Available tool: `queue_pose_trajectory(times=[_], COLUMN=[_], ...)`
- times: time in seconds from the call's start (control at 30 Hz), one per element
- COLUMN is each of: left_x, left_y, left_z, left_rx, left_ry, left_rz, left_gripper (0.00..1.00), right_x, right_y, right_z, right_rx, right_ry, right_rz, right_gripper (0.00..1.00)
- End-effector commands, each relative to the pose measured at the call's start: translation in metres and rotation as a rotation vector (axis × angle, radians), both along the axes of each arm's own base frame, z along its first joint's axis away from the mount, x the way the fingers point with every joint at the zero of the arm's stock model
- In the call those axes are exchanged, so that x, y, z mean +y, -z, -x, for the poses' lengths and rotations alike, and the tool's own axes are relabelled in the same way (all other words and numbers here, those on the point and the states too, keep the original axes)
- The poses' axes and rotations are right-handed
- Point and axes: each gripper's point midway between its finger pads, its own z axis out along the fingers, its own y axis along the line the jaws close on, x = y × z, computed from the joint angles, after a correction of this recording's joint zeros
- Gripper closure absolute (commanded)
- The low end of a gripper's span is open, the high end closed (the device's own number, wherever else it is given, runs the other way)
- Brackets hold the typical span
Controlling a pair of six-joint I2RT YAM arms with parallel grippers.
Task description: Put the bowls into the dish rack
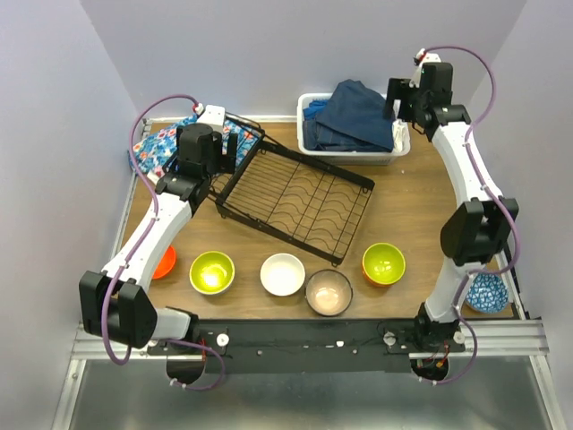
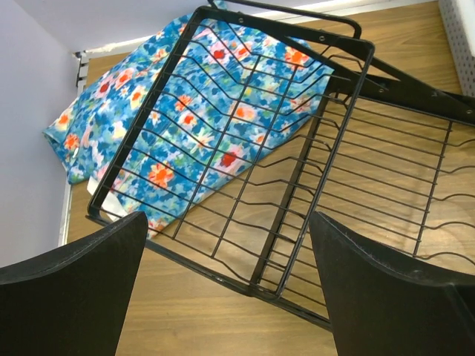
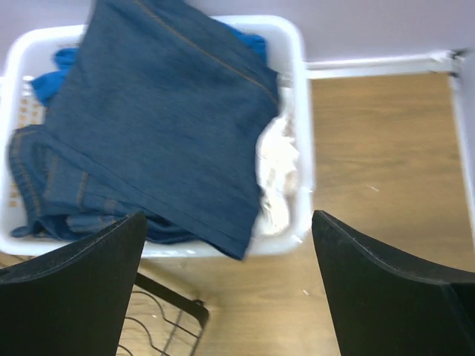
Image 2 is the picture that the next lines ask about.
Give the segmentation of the black wire dish rack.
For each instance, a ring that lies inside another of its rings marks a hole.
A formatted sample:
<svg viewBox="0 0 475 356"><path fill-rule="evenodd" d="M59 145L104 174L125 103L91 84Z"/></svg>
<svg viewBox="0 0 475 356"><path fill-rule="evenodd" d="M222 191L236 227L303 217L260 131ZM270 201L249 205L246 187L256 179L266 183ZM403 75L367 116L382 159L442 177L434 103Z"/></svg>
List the black wire dish rack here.
<svg viewBox="0 0 475 356"><path fill-rule="evenodd" d="M228 289L330 325L310 216L474 272L474 100L321 29L197 8L88 206L135 211L147 247Z"/></svg>

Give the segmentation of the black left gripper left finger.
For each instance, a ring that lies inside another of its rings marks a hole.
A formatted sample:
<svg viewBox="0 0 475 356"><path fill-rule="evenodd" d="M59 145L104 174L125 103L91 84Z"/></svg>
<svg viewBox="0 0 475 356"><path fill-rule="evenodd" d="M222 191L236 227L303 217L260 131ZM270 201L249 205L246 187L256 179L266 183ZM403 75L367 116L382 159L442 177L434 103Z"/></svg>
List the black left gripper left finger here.
<svg viewBox="0 0 475 356"><path fill-rule="evenodd" d="M115 355L147 231L135 212L1 268L1 354Z"/></svg>

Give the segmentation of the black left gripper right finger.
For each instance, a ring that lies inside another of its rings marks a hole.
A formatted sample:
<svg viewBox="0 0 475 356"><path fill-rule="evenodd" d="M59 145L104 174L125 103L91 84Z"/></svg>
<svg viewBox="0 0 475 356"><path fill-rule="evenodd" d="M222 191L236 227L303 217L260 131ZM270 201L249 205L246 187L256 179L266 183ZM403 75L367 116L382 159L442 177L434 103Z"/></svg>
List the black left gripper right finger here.
<svg viewBox="0 0 475 356"><path fill-rule="evenodd" d="M409 257L322 212L309 218L339 355L473 355L474 276Z"/></svg>

